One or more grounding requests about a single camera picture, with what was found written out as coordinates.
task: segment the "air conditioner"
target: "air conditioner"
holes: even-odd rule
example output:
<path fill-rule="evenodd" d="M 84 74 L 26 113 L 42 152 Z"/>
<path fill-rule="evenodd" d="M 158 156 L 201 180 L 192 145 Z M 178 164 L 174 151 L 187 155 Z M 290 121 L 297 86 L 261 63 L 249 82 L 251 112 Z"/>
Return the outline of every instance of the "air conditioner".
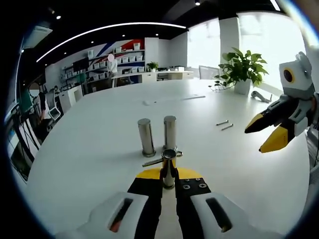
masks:
<path fill-rule="evenodd" d="M 25 40 L 23 44 L 23 49 L 33 48 L 40 41 L 42 41 L 48 34 L 52 32 L 52 29 L 43 27 L 43 26 L 36 26 L 30 36 Z"/>

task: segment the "white flower pot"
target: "white flower pot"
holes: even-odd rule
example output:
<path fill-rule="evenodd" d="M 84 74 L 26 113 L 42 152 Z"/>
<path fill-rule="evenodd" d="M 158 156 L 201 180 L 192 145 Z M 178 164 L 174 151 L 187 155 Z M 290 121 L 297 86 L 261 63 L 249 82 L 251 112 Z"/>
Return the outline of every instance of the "white flower pot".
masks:
<path fill-rule="evenodd" d="M 248 96 L 249 90 L 250 90 L 250 86 L 251 86 L 251 80 L 247 79 L 246 81 L 239 81 L 235 85 L 234 92 L 238 93 L 238 94 L 241 94 L 241 95 Z"/>

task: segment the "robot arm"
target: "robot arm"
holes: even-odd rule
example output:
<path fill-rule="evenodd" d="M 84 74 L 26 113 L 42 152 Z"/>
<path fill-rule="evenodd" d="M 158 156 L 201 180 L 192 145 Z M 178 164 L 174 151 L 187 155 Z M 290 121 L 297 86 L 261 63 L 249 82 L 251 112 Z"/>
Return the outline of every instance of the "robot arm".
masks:
<path fill-rule="evenodd" d="M 300 52 L 293 62 L 279 65 L 284 94 L 265 111 L 256 115 L 245 133 L 278 126 L 260 147 L 262 153 L 280 150 L 300 135 L 308 126 L 318 121 L 318 94 L 311 78 L 312 66 L 307 56 Z"/>

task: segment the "curved led light strip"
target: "curved led light strip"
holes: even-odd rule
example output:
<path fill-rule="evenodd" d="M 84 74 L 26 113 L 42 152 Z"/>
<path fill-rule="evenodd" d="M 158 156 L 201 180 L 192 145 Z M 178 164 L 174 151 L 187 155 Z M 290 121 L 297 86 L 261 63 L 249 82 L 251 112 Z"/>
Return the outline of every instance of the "curved led light strip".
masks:
<path fill-rule="evenodd" d="M 45 57 L 47 54 L 49 54 L 50 52 L 54 51 L 56 48 L 62 46 L 63 44 L 77 38 L 80 36 L 83 36 L 85 34 L 94 32 L 94 31 L 98 31 L 98 30 L 102 30 L 102 29 L 106 29 L 106 28 L 110 28 L 110 27 L 115 27 L 115 26 L 127 26 L 127 25 L 162 25 L 162 26 L 173 26 L 173 27 L 178 27 L 178 28 L 186 28 L 186 26 L 180 26 L 180 25 L 175 25 L 175 24 L 169 24 L 169 23 L 161 23 L 161 22 L 128 22 L 128 23 L 119 23 L 119 24 L 114 24 L 114 25 L 109 25 L 109 26 L 102 26 L 99 28 L 95 28 L 93 30 L 89 30 L 86 32 L 83 32 L 79 35 L 73 36 L 70 39 L 63 41 L 62 43 L 58 44 L 57 46 L 53 47 L 51 50 L 49 50 L 48 52 L 46 52 L 43 56 L 41 56 L 39 59 L 37 59 L 37 62 L 39 62 L 43 57 Z"/>

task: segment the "window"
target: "window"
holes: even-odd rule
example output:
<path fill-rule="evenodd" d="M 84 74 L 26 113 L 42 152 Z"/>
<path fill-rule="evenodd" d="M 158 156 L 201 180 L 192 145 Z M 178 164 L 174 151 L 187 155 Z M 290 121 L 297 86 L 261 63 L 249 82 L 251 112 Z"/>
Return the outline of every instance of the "window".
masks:
<path fill-rule="evenodd" d="M 297 24 L 287 16 L 269 12 L 239 13 L 240 50 L 260 53 L 267 61 L 269 75 L 264 82 L 282 90 L 279 64 L 294 61 L 305 51 L 305 43 Z"/>
<path fill-rule="evenodd" d="M 220 30 L 218 19 L 213 19 L 189 29 L 187 66 L 218 67 L 220 64 Z"/>

